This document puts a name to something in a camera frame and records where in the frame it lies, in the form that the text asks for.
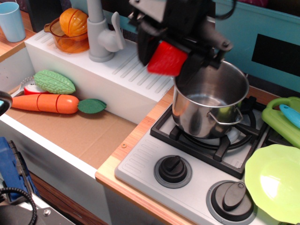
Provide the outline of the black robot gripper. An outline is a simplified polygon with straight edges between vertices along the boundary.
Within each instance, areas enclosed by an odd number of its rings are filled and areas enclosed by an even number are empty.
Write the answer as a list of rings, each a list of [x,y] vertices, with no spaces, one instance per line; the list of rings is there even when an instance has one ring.
[[[211,0],[131,0],[129,22],[137,30],[137,51],[146,66],[159,42],[165,41],[188,53],[177,88],[187,86],[202,67],[219,68],[233,45],[211,22]]]

